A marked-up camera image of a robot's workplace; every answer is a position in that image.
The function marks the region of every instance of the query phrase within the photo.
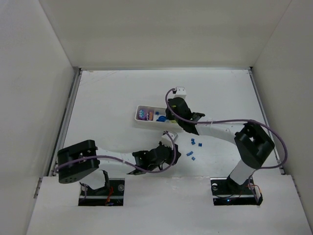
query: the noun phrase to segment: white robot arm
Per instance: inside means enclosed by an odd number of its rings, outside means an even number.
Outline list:
[[[171,164],[176,150],[174,165],[181,156],[178,146],[174,144],[177,139],[175,132],[164,132],[158,146],[150,151],[134,153],[118,153],[96,147],[92,140],[84,141],[58,152],[59,182],[69,184],[79,181],[92,189],[105,186],[110,178],[125,178],[125,174],[139,175],[146,171],[153,171],[164,163]]]

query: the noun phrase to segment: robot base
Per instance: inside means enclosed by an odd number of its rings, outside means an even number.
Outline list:
[[[256,195],[260,195],[256,188],[253,190]],[[260,205],[263,200],[261,195],[257,202],[246,183],[237,188],[230,188],[227,178],[211,178],[211,191],[215,206]]]
[[[110,201],[106,204],[110,188],[113,188],[113,193],[110,196]],[[87,186],[87,197],[85,197],[84,190],[81,190],[79,196],[79,206],[123,206],[124,204],[124,188],[125,179],[110,179],[110,188],[104,186],[98,189],[91,189]]]

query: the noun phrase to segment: cable connector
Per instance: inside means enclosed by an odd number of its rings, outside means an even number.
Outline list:
[[[181,97],[183,99],[186,98],[186,89],[184,87],[176,87],[176,90],[173,91],[173,94],[174,94],[174,98],[176,97]]]

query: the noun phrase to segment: white enclosure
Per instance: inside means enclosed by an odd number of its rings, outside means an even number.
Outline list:
[[[25,234],[74,72],[37,0],[0,1],[0,234]]]
[[[40,0],[74,66],[253,66],[290,0]]]

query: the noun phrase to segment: rectangular hole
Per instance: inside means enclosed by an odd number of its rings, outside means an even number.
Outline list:
[[[110,195],[110,201],[107,202],[110,189],[106,187],[91,189],[87,187],[87,197],[85,197],[85,192],[81,190],[79,195],[78,206],[123,206],[124,205],[124,189],[125,180],[124,179],[110,179],[110,188],[113,188],[113,193]]]

